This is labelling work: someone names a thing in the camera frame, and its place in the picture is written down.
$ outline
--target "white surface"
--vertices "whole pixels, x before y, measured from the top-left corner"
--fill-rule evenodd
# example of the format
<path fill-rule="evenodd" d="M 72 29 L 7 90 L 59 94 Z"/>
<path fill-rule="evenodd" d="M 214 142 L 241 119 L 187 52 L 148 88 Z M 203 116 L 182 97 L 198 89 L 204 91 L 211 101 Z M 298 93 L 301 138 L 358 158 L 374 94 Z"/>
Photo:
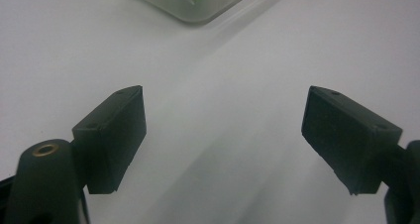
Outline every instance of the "white surface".
<path fill-rule="evenodd" d="M 0 0 L 0 177 L 115 90 L 148 134 L 92 223 L 385 223 L 300 134 L 310 85 L 419 139 L 420 0 L 244 0 L 184 25 L 142 0 Z"/>

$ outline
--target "white table surface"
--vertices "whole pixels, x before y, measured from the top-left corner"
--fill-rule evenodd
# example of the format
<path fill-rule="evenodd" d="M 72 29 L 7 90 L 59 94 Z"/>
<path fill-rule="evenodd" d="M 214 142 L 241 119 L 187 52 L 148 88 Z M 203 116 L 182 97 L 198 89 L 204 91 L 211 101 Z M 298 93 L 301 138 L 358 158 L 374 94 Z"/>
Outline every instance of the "white table surface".
<path fill-rule="evenodd" d="M 385 223 L 300 133 L 340 91 L 420 139 L 420 0 L 243 0 L 203 26 L 142 0 L 0 0 L 0 178 L 112 92 L 144 87 L 148 133 L 92 223 Z"/>

